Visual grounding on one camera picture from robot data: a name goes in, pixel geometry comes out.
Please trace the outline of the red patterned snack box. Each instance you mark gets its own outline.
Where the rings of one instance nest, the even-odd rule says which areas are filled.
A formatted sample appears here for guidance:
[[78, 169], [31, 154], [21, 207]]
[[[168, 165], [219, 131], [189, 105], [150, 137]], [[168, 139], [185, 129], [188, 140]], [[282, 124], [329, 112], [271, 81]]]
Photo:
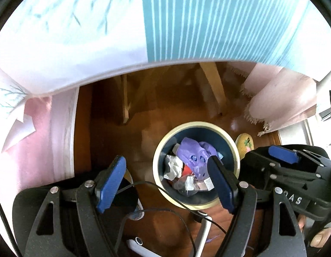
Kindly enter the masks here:
[[196, 180], [195, 186], [196, 186], [196, 190], [198, 191], [211, 191], [214, 189], [214, 185], [210, 177], [203, 180]]

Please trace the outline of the teal white patterned tablecloth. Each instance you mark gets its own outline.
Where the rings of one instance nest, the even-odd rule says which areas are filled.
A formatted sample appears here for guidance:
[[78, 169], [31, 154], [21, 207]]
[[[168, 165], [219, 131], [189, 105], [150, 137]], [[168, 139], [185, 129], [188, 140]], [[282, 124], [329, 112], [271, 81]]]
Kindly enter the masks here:
[[200, 59], [320, 81], [331, 70], [331, 29], [310, 0], [23, 0], [0, 30], [0, 69], [33, 95]]

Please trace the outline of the white crumpled paper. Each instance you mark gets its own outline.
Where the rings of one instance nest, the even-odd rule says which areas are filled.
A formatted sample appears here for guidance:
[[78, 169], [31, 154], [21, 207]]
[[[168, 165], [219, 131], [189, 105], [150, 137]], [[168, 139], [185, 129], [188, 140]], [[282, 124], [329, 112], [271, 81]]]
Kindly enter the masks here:
[[170, 181], [179, 179], [182, 176], [184, 163], [175, 155], [166, 155], [164, 161], [166, 165], [164, 178]]

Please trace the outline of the yellow slipper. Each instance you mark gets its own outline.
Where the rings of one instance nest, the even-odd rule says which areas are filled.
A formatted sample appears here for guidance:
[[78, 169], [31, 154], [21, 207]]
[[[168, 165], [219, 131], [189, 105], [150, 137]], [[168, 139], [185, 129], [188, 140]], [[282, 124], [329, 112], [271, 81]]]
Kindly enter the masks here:
[[248, 133], [240, 134], [235, 140], [235, 144], [238, 149], [240, 159], [243, 159], [248, 152], [254, 150], [253, 138]]

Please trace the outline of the pink fringed blanket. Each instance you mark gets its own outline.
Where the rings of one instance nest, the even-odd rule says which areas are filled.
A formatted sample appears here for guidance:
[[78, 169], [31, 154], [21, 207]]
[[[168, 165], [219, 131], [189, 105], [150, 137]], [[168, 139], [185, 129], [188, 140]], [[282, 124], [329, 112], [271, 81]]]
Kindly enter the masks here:
[[227, 67], [245, 78], [241, 93], [251, 98], [244, 116], [263, 124], [259, 136], [302, 122], [316, 114], [317, 84], [284, 67], [231, 61]]

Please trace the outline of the purple plastic package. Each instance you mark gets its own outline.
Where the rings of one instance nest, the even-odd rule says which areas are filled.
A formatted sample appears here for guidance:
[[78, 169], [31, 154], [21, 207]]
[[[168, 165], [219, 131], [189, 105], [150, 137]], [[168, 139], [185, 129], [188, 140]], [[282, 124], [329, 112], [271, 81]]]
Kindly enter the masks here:
[[219, 159], [223, 158], [223, 155], [211, 144], [207, 142], [197, 142], [188, 137], [185, 137], [181, 141], [175, 154], [192, 170], [198, 180], [209, 177], [207, 163], [212, 155], [217, 156]]

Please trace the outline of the pink bed sheet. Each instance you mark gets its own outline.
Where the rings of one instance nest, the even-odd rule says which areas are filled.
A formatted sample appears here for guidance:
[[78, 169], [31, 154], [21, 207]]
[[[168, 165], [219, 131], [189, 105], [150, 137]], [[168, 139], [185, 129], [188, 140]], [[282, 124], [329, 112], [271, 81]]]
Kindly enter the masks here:
[[21, 190], [74, 176], [78, 93], [35, 96], [0, 69], [0, 203], [9, 225]]

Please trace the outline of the dark round trash bin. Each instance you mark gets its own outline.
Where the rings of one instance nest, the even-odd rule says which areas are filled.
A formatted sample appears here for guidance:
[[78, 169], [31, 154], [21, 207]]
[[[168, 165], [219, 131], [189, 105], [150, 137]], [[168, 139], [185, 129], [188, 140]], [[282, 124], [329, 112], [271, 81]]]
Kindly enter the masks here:
[[220, 201], [207, 170], [217, 156], [239, 176], [240, 157], [233, 139], [217, 125], [195, 121], [172, 129], [162, 138], [153, 157], [153, 177], [170, 203], [202, 210]]

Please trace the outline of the wooden table leg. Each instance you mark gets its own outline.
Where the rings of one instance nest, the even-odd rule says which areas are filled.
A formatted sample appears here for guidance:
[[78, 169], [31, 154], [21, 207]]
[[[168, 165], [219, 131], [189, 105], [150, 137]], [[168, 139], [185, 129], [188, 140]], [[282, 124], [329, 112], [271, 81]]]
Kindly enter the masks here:
[[200, 62], [199, 64], [217, 102], [219, 115], [225, 115], [227, 113], [227, 98], [216, 64], [214, 62]]

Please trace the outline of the red cloth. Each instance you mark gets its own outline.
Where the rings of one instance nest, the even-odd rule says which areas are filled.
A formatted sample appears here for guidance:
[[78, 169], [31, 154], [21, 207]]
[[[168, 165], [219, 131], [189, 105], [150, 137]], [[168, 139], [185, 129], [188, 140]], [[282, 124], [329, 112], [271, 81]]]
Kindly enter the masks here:
[[181, 177], [187, 177], [187, 176], [193, 176], [193, 172], [187, 165], [184, 165], [181, 173]]

